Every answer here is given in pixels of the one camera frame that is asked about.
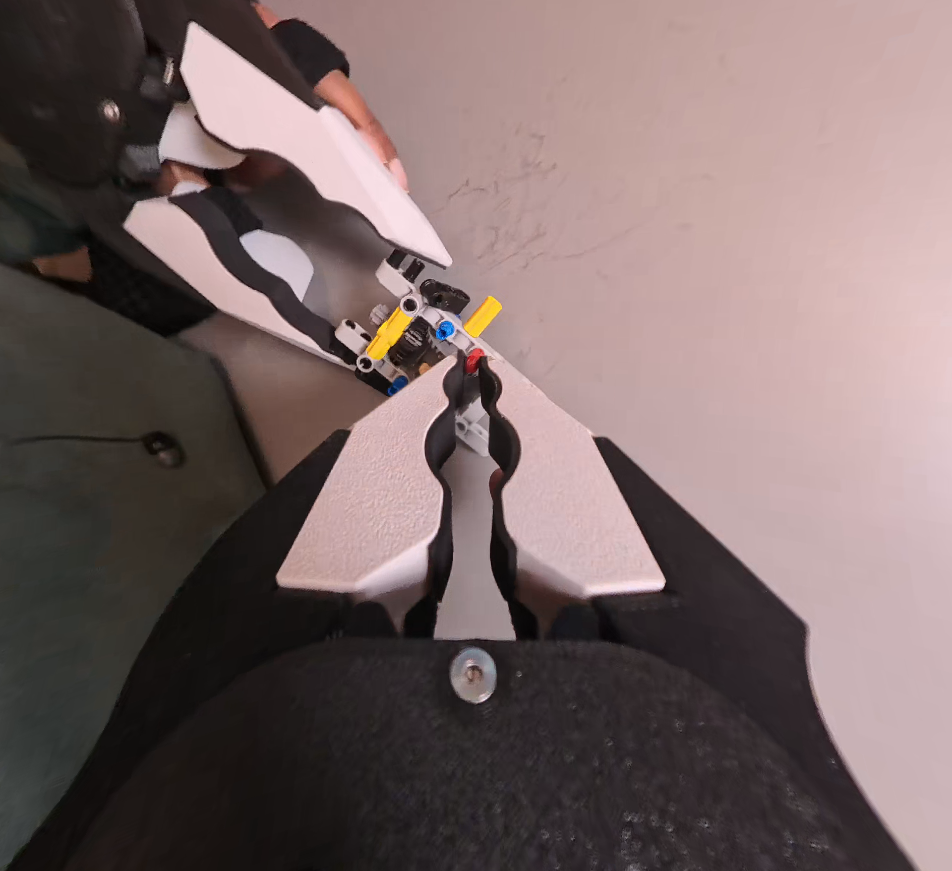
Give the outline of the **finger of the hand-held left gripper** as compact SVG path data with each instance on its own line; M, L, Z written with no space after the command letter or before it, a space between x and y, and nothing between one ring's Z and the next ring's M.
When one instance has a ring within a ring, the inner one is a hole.
M391 246L441 268L453 264L425 214L338 110L305 103L194 21L181 75L210 136L235 151L282 158Z
M220 206L197 191L138 201L124 228L217 311L354 368L356 357L335 326L304 304L314 266L291 239L260 229L239 235Z

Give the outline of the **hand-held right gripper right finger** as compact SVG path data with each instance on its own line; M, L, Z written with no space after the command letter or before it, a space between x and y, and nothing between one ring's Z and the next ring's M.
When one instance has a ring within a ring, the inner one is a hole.
M596 437L509 363L479 362L493 496L490 562L513 622L654 595L665 578Z

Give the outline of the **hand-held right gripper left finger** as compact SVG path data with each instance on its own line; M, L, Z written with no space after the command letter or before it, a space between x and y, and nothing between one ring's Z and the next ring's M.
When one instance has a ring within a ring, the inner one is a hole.
M443 467L464 378L462 358L446 358L351 427L277 571L280 588L435 617L453 565Z

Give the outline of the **grey lego frame assembly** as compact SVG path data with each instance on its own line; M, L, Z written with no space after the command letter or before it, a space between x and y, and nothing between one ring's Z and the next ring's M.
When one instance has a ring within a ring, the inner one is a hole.
M348 318L338 323L332 341L340 358L347 361L363 383L387 396L390 383L400 375L410 383L439 362L466 355L474 347L485 356L492 348L481 338L473 339L464 330L470 314L471 298L463 289L435 278L422 277L422 259L409 259L394 250L380 264L376 279L394 297L392 304L377 305L370 313L371 329ZM448 341L434 335L435 326L449 319L457 327ZM477 375L465 371L463 394L455 409L458 440L474 453L487 457L489 432L487 412L482 407Z

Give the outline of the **yellow lego connector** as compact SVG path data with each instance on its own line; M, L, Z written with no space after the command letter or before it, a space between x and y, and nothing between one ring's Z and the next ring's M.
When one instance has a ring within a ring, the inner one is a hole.
M493 323L502 310L503 306L499 300L492 295L487 296L466 321L464 325L465 332L473 339L481 338L483 332Z

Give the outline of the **person's left forearm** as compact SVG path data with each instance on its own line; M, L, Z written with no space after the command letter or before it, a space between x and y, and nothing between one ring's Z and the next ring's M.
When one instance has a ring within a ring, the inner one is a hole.
M86 248L88 226L1 139L1 260L19 265Z

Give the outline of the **person's left hand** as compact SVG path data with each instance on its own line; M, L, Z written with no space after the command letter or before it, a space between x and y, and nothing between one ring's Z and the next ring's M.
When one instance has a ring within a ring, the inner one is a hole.
M404 191L409 191L407 173L393 141L351 81L351 67L346 54L322 32L303 20L280 18L258 1L254 1L252 7L305 81L312 86L315 97L339 111L374 151L398 185Z

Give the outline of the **person's green sweatshirt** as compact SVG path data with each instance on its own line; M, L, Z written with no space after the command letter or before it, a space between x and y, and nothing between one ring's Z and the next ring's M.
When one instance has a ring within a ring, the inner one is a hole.
M136 446L1 449L1 857L10 863L89 758L152 628L264 492L206 354L2 267L1 434L162 431Z

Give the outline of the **black hoodie drawstring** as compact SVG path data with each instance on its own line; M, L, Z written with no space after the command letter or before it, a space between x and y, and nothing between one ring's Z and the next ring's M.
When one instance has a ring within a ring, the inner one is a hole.
M5 448L40 444L136 446L165 469L177 470L186 463L181 442L175 436L158 430L138 436L53 434L2 438Z

